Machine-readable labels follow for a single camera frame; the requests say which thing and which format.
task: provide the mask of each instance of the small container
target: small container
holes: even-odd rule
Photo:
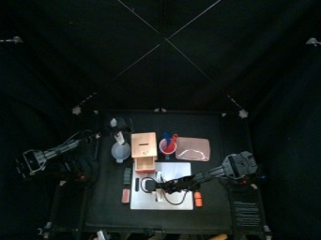
[[[160,152],[163,153],[164,156],[168,156],[170,154],[172,154],[172,153],[175,152],[176,143],[174,143],[174,149],[172,149],[172,151],[167,152],[166,149],[167,149],[167,140],[166,140],[166,139],[162,139],[162,141],[160,141],[160,143],[159,143],[159,150],[160,150]]]

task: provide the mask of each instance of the black enclosure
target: black enclosure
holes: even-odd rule
[[[2,0],[0,13],[0,239],[33,239],[57,185],[17,182],[14,159],[115,109],[249,113],[274,238],[319,238],[319,1]]]

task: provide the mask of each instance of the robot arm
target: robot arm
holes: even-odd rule
[[[255,173],[257,164],[250,152],[226,156],[219,167],[196,173],[195,175],[183,176],[164,183],[156,183],[155,188],[162,188],[168,194],[182,190],[195,190],[198,185],[208,182],[214,178],[227,178],[241,180],[245,176]]]

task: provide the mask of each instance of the table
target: table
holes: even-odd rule
[[[190,162],[191,174],[219,166],[230,154],[251,152],[247,120],[238,114],[105,112],[104,121],[108,123],[116,116],[129,117],[135,133],[155,132],[158,143],[164,131],[182,137],[210,140],[210,161],[186,161],[170,157],[170,162]],[[99,179],[89,196],[85,227],[109,232],[231,233],[228,192],[215,179],[200,186],[202,208],[187,211],[131,210],[129,204],[121,204],[123,173],[132,161],[128,158],[121,164],[115,162],[111,156],[113,142],[112,136],[105,136],[100,142]],[[158,154],[158,162],[162,161],[167,160]]]

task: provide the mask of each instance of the black object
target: black object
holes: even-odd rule
[[[64,153],[68,153],[71,150],[80,146],[85,146],[101,137],[101,132],[95,132],[87,137],[80,138],[79,140],[71,139],[59,146],[48,149],[47,151],[29,150],[22,153],[22,157],[16,159],[16,170],[20,173],[22,178],[29,178],[43,172],[49,164],[52,158],[59,157]],[[79,180],[84,179],[81,173],[84,171],[84,166],[75,157],[65,157],[65,160],[60,162],[60,171],[73,174],[73,176],[80,177]]]
[[[232,154],[226,156],[223,163],[219,167],[210,169],[208,171],[200,172],[191,176],[183,176],[180,178],[172,179],[166,183],[156,183],[151,186],[152,181],[146,186],[146,189],[151,191],[151,188],[162,188],[168,194],[182,190],[194,190],[198,184],[210,181],[214,178],[224,177],[236,182],[242,182],[243,178],[257,171],[257,164],[253,154],[247,151],[241,154]]]

